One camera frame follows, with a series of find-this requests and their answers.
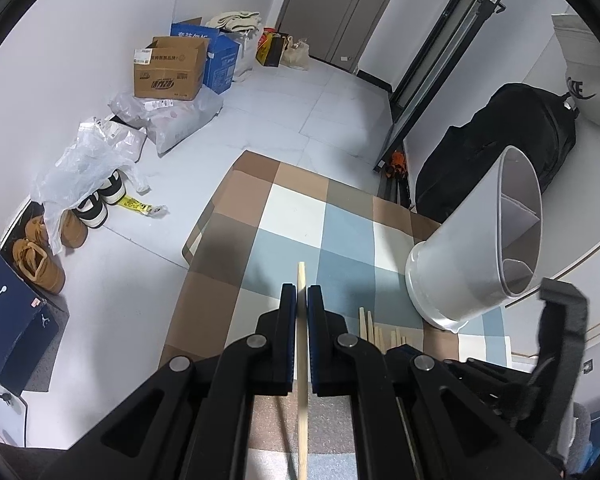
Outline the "wooden chopstick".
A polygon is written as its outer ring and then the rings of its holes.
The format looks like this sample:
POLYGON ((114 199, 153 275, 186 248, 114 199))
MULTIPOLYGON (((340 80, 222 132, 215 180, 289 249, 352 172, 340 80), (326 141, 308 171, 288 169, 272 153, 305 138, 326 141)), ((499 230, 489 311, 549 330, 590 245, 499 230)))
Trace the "wooden chopstick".
POLYGON ((306 322, 306 264, 297 269, 297 380, 298 380, 298 479, 306 480, 309 469, 309 358, 306 322))
POLYGON ((361 339, 366 341, 370 340, 370 336, 368 336, 366 310, 363 307, 358 309, 358 333, 360 334, 361 339))

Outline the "white divided utensil holder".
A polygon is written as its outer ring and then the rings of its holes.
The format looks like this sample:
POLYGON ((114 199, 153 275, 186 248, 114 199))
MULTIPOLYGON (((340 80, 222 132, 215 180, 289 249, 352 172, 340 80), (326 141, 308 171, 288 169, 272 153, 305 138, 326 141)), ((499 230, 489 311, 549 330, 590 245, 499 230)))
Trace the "white divided utensil holder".
POLYGON ((543 213, 528 157, 509 145, 486 175, 405 263, 405 284, 420 316, 454 334, 515 299, 535 274, 543 213))

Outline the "wooden chopstick on table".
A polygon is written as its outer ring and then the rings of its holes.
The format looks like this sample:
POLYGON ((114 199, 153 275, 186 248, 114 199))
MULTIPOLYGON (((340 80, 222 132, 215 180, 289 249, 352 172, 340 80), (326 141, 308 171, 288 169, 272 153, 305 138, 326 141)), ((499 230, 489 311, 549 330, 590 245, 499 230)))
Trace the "wooden chopstick on table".
POLYGON ((366 341, 370 340, 370 336, 368 336, 366 310, 363 307, 358 309, 358 333, 360 334, 361 339, 366 341))

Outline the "checkered tablecloth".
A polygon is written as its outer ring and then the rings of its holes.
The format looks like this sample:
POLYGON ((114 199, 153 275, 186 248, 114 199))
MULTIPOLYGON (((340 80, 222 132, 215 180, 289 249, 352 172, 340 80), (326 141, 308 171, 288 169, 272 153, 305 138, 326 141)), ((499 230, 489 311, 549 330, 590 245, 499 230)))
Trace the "checkered tablecloth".
POLYGON ((437 223, 344 183, 253 152, 227 171, 183 247, 187 276, 162 355, 194 361, 217 356, 251 335, 260 316, 279 304, 283 284, 320 285, 327 310, 358 334, 358 309, 368 334, 382 328, 386 350, 399 344, 439 359, 512 360, 500 309, 458 334, 427 325, 404 278, 411 249, 437 223))

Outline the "yellow wrapper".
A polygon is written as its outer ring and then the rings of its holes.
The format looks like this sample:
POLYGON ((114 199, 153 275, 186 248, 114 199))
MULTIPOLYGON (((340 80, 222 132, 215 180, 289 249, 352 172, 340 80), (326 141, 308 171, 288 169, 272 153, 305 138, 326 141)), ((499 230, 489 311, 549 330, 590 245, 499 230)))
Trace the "yellow wrapper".
POLYGON ((137 212, 148 218, 162 218, 169 213, 166 206, 154 206, 142 203, 135 197, 125 195, 118 201, 118 205, 126 210, 137 212))

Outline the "white black sneaker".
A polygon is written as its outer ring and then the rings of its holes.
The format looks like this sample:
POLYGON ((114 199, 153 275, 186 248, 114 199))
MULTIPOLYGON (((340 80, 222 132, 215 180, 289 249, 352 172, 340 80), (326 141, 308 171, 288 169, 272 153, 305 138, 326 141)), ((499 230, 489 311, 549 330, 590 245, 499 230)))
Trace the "white black sneaker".
POLYGON ((98 189, 100 198, 107 205, 115 205, 126 194, 125 185, 118 170, 114 171, 98 189))
POLYGON ((108 218, 106 204, 97 192, 82 200, 73 212, 90 229, 99 228, 108 218))

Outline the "grey plastic mailer bag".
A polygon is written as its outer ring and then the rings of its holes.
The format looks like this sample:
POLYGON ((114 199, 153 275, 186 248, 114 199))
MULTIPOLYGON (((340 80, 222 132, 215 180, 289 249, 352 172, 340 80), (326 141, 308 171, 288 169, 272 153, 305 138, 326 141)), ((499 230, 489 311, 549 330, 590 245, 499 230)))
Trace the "grey plastic mailer bag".
POLYGON ((157 155, 162 157, 211 122, 223 104, 222 96, 202 86, 190 101, 141 99, 132 93, 119 93, 109 102, 109 108, 129 126, 145 128, 157 155))

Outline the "blue Jordan shoe box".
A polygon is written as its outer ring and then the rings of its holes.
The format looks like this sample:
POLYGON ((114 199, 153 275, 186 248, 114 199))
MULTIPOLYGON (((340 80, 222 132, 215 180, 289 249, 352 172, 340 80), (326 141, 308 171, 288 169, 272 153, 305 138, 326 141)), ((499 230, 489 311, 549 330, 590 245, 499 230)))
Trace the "blue Jordan shoe box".
POLYGON ((19 396, 57 333, 46 301, 0 253, 0 384, 19 396))

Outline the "beige tote bag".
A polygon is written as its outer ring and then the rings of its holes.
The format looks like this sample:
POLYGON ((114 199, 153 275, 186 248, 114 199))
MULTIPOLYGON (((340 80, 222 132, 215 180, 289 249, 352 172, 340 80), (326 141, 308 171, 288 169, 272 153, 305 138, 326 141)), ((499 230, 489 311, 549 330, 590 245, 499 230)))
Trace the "beige tote bag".
POLYGON ((286 39, 280 64, 295 70, 308 70, 310 65, 310 46, 304 39, 286 39))

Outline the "black yellow shopping bag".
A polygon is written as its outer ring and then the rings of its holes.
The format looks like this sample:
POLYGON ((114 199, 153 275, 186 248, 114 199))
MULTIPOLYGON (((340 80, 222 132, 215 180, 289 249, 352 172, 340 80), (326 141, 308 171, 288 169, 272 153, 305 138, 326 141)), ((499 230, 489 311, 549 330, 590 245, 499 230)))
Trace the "black yellow shopping bag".
POLYGON ((264 67, 278 67, 288 44, 288 36, 265 27, 258 41, 256 60, 264 67))

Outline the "blue cardboard box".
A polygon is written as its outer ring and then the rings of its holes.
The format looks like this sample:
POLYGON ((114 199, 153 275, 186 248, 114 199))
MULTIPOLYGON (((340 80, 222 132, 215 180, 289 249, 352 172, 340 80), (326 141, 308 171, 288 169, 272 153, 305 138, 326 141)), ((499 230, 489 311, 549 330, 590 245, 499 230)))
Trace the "blue cardboard box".
POLYGON ((216 94, 222 94, 233 82, 239 46, 218 28, 200 24, 201 18, 173 23, 171 35, 200 37, 209 40, 207 62, 204 66, 204 85, 216 94))

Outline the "black backpack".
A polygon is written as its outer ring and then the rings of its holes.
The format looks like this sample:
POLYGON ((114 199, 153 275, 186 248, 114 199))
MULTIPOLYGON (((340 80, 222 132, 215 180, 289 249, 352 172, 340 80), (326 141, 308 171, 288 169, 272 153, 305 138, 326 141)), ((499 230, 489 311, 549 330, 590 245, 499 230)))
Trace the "black backpack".
POLYGON ((546 190, 576 145, 578 116, 568 93, 504 84, 470 122, 446 130, 416 179, 416 211, 449 218, 509 146, 528 157, 546 190))

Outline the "cream cloth bundle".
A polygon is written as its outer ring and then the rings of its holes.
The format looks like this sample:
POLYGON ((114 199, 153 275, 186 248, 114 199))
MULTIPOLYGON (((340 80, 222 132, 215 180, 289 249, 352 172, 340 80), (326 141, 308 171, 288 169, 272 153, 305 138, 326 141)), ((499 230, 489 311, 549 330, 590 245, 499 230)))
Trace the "cream cloth bundle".
POLYGON ((206 23, 207 27, 229 34, 251 34, 261 25, 261 15, 257 11, 228 11, 215 15, 206 23))

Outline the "grey door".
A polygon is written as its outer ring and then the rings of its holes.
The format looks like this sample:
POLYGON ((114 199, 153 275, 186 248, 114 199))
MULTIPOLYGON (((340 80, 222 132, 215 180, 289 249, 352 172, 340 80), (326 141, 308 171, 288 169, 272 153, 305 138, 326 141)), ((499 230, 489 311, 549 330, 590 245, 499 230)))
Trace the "grey door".
POLYGON ((352 73, 390 0, 283 0, 276 28, 310 57, 352 73))

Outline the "beige Nike bag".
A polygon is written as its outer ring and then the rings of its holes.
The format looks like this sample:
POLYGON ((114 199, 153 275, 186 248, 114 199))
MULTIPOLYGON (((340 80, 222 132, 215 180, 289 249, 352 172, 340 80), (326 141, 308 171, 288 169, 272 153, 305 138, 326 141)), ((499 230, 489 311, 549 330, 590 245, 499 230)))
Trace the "beige Nike bag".
POLYGON ((600 126, 600 42, 578 14, 553 14, 566 84, 580 113, 600 126))

